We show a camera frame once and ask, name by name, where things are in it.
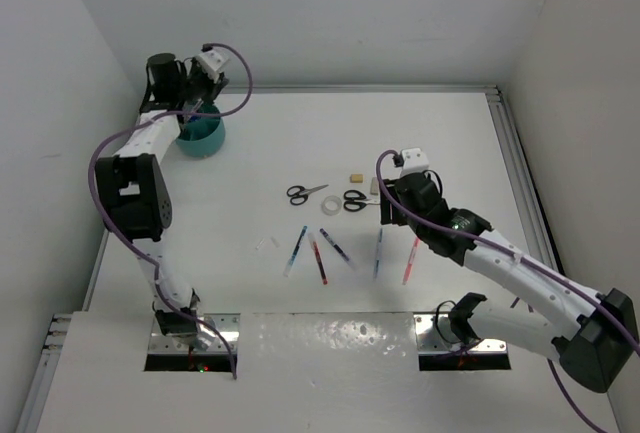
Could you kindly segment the red gel pen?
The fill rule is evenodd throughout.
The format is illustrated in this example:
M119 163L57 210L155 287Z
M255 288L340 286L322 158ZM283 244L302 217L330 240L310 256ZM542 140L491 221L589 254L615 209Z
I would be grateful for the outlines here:
M186 114L184 115L183 119L184 124L188 124L193 118L195 118L195 113L199 112L202 104L203 100L199 99L185 109Z

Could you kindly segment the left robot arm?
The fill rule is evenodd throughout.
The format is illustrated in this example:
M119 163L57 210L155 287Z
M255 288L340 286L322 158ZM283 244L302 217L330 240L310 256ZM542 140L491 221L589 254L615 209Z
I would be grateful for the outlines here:
M212 334L196 320L195 290L164 264L163 233L173 207L160 163L172 144L192 158L217 153L226 129L216 97L227 85L227 57L217 49L184 63L172 53L148 58L147 84L139 108L140 129L114 155L96 163L97 194L108 218L137 248L153 291L160 332L175 344L205 350Z

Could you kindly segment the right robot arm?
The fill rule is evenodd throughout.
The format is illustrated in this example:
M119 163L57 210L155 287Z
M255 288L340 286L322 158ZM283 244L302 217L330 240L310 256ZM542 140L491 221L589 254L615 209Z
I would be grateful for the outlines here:
M479 273L532 307L508 315L481 293L455 303L436 328L451 342L500 338L557 362L586 389L609 390L639 344L632 299L575 283L523 253L479 215L448 206L426 173L380 183L381 221L407 225L435 254Z

